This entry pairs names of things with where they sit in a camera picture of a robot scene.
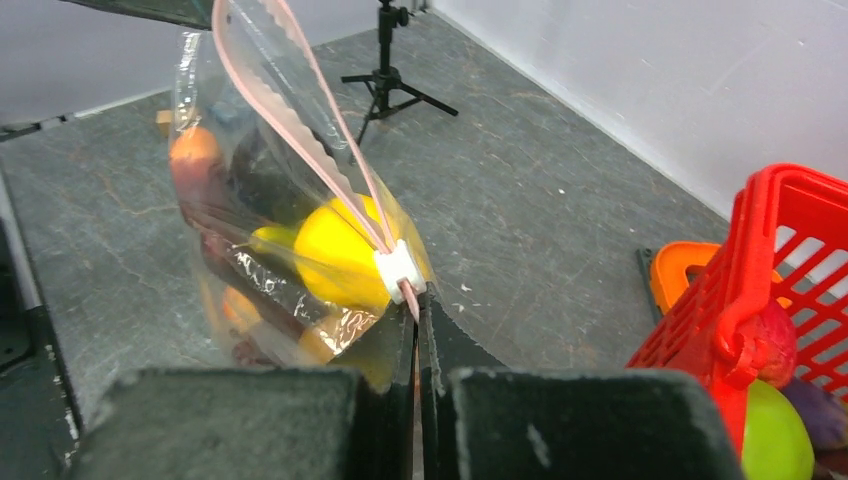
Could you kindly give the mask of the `orange fruit with leaf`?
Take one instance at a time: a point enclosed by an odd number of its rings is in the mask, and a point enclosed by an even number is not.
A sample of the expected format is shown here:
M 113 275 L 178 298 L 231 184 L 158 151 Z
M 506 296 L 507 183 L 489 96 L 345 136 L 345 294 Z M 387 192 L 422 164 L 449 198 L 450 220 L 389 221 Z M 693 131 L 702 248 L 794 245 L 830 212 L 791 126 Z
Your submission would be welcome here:
M 184 130 L 170 147 L 169 166 L 180 201 L 205 205 L 225 202 L 223 152 L 208 129 L 194 126 Z

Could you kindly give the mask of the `clear zip top bag pink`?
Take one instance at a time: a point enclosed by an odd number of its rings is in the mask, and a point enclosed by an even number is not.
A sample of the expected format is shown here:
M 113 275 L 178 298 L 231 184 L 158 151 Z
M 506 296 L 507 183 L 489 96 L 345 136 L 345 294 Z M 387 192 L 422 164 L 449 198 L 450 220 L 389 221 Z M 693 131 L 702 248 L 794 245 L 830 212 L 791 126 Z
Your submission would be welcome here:
M 411 217 L 368 165 L 284 1 L 216 1 L 210 29 L 185 37 L 172 143 L 211 131 L 223 152 L 222 205 L 177 203 L 204 317 L 218 349 L 247 368 L 326 366 L 392 307 L 413 319 L 434 283 Z M 314 297 L 294 267 L 248 245 L 254 230 L 298 229 L 340 199 L 363 227 L 391 301 L 380 312 Z

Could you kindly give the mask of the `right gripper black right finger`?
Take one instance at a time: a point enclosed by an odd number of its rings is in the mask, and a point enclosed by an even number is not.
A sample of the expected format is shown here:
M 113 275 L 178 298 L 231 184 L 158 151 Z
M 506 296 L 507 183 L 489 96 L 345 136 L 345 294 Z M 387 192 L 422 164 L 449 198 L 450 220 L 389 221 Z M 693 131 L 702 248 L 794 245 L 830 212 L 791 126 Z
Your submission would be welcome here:
M 503 365 L 418 298 L 423 470 L 428 479 L 739 479 L 718 409 L 667 369 Z

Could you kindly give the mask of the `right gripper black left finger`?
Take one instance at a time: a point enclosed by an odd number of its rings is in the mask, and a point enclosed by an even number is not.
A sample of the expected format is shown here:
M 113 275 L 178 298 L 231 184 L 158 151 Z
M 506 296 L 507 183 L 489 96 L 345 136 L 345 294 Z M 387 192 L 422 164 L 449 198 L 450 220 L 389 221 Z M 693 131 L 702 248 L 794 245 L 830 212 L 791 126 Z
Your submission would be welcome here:
M 323 367 L 149 368 L 103 396 L 70 479 L 408 479 L 416 326 L 397 307 Z

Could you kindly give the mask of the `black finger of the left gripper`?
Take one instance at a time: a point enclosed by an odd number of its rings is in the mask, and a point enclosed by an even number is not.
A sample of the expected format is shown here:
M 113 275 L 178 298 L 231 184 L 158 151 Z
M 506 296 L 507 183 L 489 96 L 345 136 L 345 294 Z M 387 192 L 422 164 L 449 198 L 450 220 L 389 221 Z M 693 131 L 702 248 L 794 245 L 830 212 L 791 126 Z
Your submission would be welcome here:
M 213 0 L 65 0 L 97 11 L 209 30 Z

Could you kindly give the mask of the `yellow bell pepper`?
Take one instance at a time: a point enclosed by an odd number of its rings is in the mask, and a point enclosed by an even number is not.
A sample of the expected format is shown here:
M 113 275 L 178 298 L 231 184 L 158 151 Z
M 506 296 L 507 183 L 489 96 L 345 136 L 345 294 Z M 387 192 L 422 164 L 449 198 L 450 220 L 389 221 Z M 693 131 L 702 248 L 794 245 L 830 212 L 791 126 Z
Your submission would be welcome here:
M 377 271 L 376 248 L 338 198 L 313 210 L 298 229 L 254 230 L 248 245 L 294 267 L 306 289 L 323 302 L 380 312 L 391 301 Z

